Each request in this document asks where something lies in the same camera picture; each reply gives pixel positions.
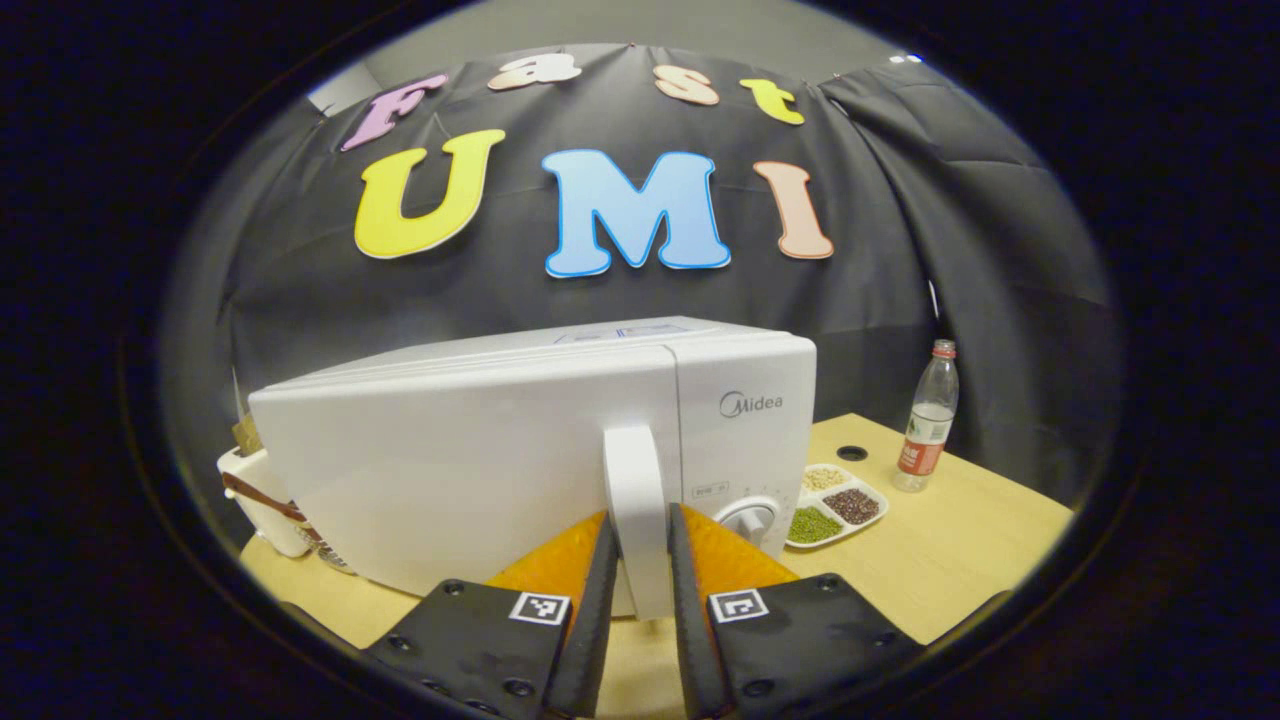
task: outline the black plastic mount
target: black plastic mount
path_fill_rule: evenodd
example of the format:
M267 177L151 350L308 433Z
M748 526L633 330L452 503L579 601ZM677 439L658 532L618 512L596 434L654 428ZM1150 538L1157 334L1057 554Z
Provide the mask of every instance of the black plastic mount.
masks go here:
M577 619L567 597L445 580L365 652L424 692L509 717L595 715L609 643L618 543L608 515Z
M570 611L567 597L444 580L365 652L425 693L536 720Z
M547 707L570 717L593 717L595 700L604 676L604 651L609 644L609 616L613 610L613 580L618 573L618 541L609 515L595 538L577 619L561 651Z
M667 507L667 548L671 551L671 584L676 607L676 659L690 720L718 717L731 706L716 643L703 618L694 571L694 551L680 505Z
M712 596L707 612L742 720L804 715L923 651L835 573Z

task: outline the gray wall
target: gray wall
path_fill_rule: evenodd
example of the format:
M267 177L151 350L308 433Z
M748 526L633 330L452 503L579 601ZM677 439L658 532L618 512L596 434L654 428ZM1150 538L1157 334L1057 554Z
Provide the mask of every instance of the gray wall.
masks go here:
M333 114L370 95L335 91L364 92L353 76L390 88L466 60L571 42L695 50L815 83L909 51L790 0L484 0L410 31L311 95Z

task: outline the wooden table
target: wooden table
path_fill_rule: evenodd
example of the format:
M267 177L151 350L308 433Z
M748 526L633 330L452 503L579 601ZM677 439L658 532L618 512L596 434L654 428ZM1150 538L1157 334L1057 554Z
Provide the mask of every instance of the wooden table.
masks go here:
M780 560L800 577L838 573L920 643L941 637L991 596L1016 587L1044 557L1071 511L1012 480L943 455L929 487L910 495L891 484L902 434L845 415L813 427L809 462L840 465L881 491L888 512L876 524ZM855 445L850 462L836 450ZM278 598L293 602L357 647L367 647L419 601L333 570L315 553L288 559L253 537L241 552ZM676 628L671 619L614 620L598 717L684 719Z

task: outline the bottle cap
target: bottle cap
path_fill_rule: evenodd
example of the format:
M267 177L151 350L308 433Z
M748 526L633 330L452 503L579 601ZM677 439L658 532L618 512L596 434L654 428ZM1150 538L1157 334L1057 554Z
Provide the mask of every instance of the bottle cap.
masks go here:
M933 341L933 356L934 357L955 357L956 356L956 343L954 340L936 340Z

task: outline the yellow letter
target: yellow letter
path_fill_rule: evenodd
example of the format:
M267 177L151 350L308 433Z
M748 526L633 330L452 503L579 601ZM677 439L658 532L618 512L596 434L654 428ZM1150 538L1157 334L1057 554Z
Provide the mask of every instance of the yellow letter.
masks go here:
M739 81L739 85L751 88L755 104L765 115L792 126L804 124L804 115L787 108L787 102L795 102L796 96L778 88L772 79L744 79Z
M453 155L449 184L440 206L421 218L406 218L401 205L408 172L426 158L426 150L404 150L365 168L360 176L365 193L356 209L356 247L370 258L399 258L430 250L457 234L480 208L489 149L504 137L500 129L483 129L445 142L442 150Z

